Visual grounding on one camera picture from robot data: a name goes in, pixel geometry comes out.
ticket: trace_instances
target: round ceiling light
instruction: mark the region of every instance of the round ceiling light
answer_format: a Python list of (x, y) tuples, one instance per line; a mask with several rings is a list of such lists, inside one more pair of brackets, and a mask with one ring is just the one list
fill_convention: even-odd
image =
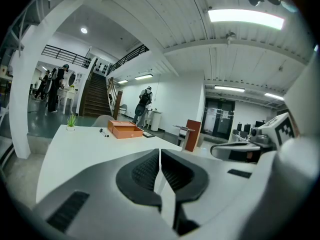
[(81, 32), (84, 33), (84, 34), (86, 34), (86, 33), (88, 33), (88, 30), (83, 27), (83, 28), (81, 28)]

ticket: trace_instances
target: black door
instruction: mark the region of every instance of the black door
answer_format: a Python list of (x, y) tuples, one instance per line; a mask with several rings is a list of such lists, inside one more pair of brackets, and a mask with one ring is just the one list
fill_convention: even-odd
[(207, 98), (201, 132), (228, 140), (234, 119), (235, 102)]

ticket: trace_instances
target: balcony railing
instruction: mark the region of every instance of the balcony railing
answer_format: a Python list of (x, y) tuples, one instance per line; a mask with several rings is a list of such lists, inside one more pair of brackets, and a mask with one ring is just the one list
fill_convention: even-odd
[(117, 68), (121, 67), (123, 64), (127, 63), (128, 61), (131, 61), (135, 57), (138, 57), (140, 54), (143, 54), (147, 51), (149, 51), (149, 49), (144, 44), (139, 46), (138, 48), (134, 49), (132, 52), (124, 56), (122, 59), (120, 59), (116, 64), (113, 64), (110, 67), (107, 75), (109, 75), (112, 71), (115, 71)]
[(90, 58), (83, 57), (68, 50), (60, 49), (51, 45), (46, 45), (41, 53), (52, 58), (56, 58), (70, 64), (78, 65), (87, 69), (91, 62)]

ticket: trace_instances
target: cardboard box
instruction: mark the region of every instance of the cardboard box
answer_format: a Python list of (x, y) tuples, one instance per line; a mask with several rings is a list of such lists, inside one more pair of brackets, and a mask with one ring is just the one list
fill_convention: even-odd
[(144, 131), (138, 128), (133, 122), (113, 121), (108, 122), (108, 130), (117, 139), (128, 139), (142, 137)]

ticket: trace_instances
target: plant pot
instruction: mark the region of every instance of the plant pot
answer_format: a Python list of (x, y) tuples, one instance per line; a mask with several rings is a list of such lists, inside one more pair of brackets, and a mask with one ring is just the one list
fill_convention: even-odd
[(66, 127), (66, 130), (67, 130), (68, 132), (74, 132), (74, 131), (75, 131), (75, 127), (67, 126), (67, 127)]

